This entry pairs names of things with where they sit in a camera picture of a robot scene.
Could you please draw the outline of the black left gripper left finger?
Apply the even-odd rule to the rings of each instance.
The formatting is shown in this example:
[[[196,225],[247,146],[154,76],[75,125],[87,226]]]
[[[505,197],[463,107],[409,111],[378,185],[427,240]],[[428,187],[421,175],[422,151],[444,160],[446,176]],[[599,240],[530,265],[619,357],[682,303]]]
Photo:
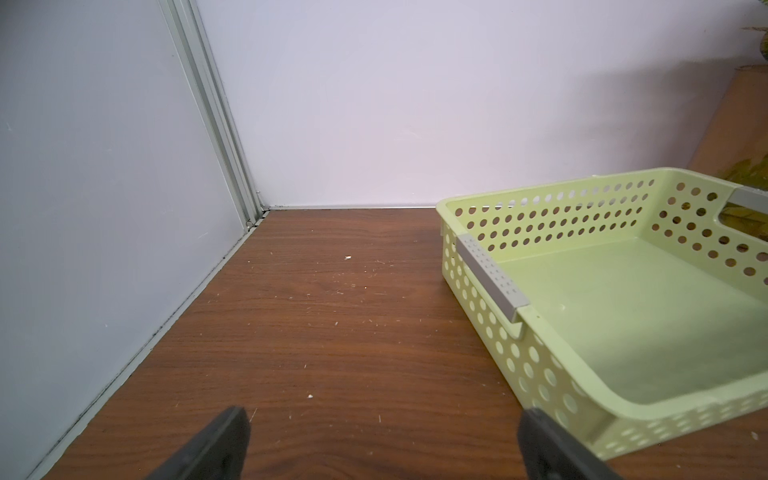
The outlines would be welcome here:
[[[246,410],[230,406],[145,479],[240,479],[250,432]]]

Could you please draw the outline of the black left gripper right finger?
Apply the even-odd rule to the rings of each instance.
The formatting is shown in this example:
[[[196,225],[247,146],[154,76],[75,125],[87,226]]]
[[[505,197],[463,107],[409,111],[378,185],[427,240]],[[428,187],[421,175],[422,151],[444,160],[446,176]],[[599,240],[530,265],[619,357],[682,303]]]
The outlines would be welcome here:
[[[523,412],[517,440],[529,479],[622,479],[541,409]]]

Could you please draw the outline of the light green perforated storage basket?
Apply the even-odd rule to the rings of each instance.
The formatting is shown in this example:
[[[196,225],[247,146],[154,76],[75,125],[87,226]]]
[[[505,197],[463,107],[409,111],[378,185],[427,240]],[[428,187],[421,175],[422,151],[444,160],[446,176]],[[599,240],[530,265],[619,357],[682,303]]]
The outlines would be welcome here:
[[[764,191],[676,168],[438,203],[442,273],[520,404],[603,460],[767,405]]]

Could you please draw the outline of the amber vase with artificial plants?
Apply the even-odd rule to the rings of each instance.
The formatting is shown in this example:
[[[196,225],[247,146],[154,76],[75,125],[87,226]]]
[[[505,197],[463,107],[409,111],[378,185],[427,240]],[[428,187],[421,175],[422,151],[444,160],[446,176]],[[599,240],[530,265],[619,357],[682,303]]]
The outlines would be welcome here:
[[[767,191],[766,60],[734,70],[688,168]]]

